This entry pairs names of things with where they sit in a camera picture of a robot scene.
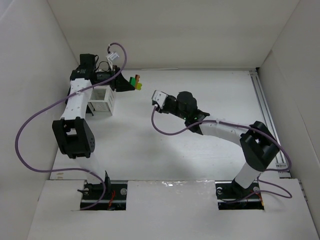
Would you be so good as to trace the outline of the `green red lego cluster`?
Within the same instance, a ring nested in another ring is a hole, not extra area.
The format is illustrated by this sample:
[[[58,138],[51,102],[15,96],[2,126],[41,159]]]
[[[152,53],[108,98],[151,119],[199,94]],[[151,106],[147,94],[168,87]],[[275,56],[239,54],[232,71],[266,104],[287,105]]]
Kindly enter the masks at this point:
[[[140,75],[136,74],[134,77],[130,77],[129,83],[134,87],[135,90],[140,91],[142,89],[142,84],[140,83]]]

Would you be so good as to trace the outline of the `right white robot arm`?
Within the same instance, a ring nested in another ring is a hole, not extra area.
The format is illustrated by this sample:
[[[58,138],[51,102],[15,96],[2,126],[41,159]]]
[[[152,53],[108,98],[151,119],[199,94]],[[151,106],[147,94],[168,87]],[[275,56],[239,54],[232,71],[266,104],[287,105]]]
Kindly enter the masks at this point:
[[[151,99],[158,113],[184,120],[185,127],[192,133],[217,137],[240,146],[245,164],[230,185],[231,191],[237,195],[244,195],[279,152],[275,138],[264,123],[255,121],[244,126],[225,123],[200,110],[197,100],[188,91],[172,96],[156,90]]]

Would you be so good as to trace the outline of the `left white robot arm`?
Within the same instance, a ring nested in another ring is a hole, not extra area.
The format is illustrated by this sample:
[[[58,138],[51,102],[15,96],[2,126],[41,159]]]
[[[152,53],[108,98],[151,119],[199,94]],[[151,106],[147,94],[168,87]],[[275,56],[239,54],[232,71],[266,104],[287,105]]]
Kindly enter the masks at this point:
[[[77,162],[81,169],[88,171],[87,186],[89,193],[111,192],[111,180],[107,172],[99,166],[94,155],[95,137],[87,121],[86,114],[96,111],[96,100],[91,100],[97,86],[101,91],[109,86],[111,91],[134,91],[136,85],[127,81],[121,69],[108,62],[107,71],[97,71],[99,57],[81,54],[80,64],[70,75],[70,88],[65,110],[59,120],[52,123],[52,130],[60,152]]]

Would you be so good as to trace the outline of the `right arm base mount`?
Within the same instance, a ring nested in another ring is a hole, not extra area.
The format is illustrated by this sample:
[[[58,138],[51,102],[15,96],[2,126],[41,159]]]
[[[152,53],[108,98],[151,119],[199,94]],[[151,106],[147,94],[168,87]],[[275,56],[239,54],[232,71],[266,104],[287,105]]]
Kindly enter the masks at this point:
[[[215,194],[219,210],[264,210],[264,204],[259,190],[260,186],[254,181],[248,188],[242,188],[232,181],[216,181]]]

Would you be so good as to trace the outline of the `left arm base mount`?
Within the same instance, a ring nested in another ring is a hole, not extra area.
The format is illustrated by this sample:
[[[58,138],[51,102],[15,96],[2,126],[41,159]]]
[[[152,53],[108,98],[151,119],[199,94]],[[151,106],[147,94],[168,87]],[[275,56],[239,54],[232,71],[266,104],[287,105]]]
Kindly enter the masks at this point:
[[[80,210],[82,211],[125,211],[127,206],[128,182],[113,181],[105,173],[105,191],[102,183],[85,182],[81,193]]]

